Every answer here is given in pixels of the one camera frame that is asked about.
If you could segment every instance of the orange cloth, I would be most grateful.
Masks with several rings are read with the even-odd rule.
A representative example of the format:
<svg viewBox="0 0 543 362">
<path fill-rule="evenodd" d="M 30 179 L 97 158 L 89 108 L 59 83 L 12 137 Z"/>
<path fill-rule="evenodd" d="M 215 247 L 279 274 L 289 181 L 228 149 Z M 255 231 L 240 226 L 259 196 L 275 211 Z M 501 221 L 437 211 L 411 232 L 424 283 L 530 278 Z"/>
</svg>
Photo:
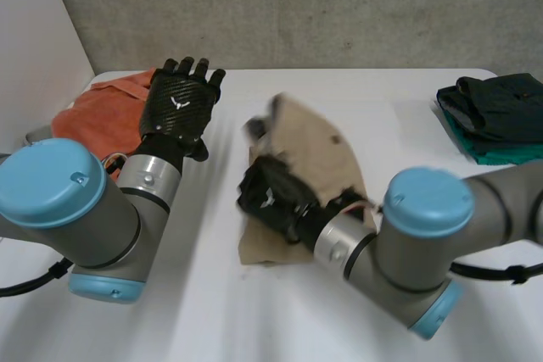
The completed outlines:
<svg viewBox="0 0 543 362">
<path fill-rule="evenodd" d="M 76 140 L 100 160 L 110 153 L 132 152 L 141 141 L 139 119 L 153 73 L 151 69 L 92 85 L 73 108 L 53 119 L 53 137 Z"/>
</svg>

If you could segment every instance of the blue joint cap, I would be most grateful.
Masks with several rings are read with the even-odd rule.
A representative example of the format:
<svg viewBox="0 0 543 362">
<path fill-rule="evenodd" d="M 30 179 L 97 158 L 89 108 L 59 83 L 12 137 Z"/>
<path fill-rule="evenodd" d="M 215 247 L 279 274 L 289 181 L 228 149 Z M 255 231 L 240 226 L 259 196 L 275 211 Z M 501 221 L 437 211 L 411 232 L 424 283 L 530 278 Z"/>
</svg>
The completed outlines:
<svg viewBox="0 0 543 362">
<path fill-rule="evenodd" d="M 0 214 L 29 228 L 69 224 L 102 197 L 106 177 L 100 161 L 78 142 L 34 143 L 0 165 Z"/>
<path fill-rule="evenodd" d="M 423 339 L 432 339 L 461 296 L 462 288 L 459 284 L 451 281 L 449 286 L 447 286 L 428 311 L 424 313 L 410 330 Z"/>
<path fill-rule="evenodd" d="M 145 282 L 72 273 L 70 291 L 78 296 L 108 303 L 132 304 L 142 295 Z"/>
<path fill-rule="evenodd" d="M 472 218 L 473 206 L 464 181 L 443 170 L 415 167 L 392 179 L 383 213 L 398 231 L 436 238 L 460 231 Z"/>
</svg>

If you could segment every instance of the folded dark clothing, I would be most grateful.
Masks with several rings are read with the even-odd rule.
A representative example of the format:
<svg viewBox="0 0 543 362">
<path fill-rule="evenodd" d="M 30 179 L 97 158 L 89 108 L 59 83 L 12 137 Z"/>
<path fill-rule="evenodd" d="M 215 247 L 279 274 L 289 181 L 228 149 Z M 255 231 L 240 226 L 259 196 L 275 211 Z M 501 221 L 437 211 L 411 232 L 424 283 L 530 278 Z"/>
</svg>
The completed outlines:
<svg viewBox="0 0 543 362">
<path fill-rule="evenodd" d="M 499 148 L 483 150 L 481 146 L 477 146 L 473 142 L 472 135 L 464 131 L 451 114 L 444 112 L 444 115 L 449 125 L 451 125 L 457 141 L 473 157 L 477 164 L 522 164 L 532 160 L 543 159 L 543 144 L 517 145 L 514 147 L 501 145 Z"/>
<path fill-rule="evenodd" d="M 543 84 L 530 74 L 485 81 L 460 78 L 440 89 L 440 107 L 471 135 L 489 141 L 543 143 Z"/>
</svg>

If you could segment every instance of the tan fabric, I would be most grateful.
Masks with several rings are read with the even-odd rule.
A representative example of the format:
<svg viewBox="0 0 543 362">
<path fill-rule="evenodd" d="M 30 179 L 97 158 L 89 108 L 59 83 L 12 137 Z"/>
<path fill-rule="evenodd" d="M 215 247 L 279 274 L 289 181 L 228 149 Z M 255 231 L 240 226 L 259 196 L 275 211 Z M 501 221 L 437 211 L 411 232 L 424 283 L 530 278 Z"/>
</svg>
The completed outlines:
<svg viewBox="0 0 543 362">
<path fill-rule="evenodd" d="M 333 125 L 284 94 L 277 95 L 272 106 L 274 112 L 266 119 L 269 129 L 250 149 L 249 164 L 262 154 L 278 157 L 313 189 L 323 206 L 349 187 L 366 196 L 356 157 Z M 369 210 L 365 219 L 376 229 Z M 278 233 L 252 218 L 247 221 L 238 253 L 243 265 L 312 260 L 312 254 L 302 244 L 287 244 Z"/>
</svg>

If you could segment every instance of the white table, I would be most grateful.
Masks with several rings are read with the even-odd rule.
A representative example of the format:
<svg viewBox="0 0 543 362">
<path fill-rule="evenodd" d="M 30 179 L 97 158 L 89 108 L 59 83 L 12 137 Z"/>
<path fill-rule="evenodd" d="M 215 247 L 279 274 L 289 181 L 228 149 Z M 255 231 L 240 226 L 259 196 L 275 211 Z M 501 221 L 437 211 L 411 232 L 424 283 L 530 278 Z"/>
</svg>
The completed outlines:
<svg viewBox="0 0 543 362">
<path fill-rule="evenodd" d="M 125 73 L 99 75 L 104 81 Z M 484 70 L 229 71 L 204 134 L 205 164 L 187 160 L 148 286 L 133 306 L 68 292 L 67 278 L 0 300 L 0 361 L 541 361 L 543 278 L 522 287 L 463 280 L 463 300 L 424 342 L 318 265 L 242 266 L 240 127 L 278 92 L 325 114 L 351 142 L 369 194 L 413 165 L 467 176 L 491 170 L 458 151 L 433 113 L 436 90 Z M 0 286 L 41 274 L 52 250 L 4 239 Z M 519 242 L 468 257 L 505 267 L 543 261 Z"/>
</svg>

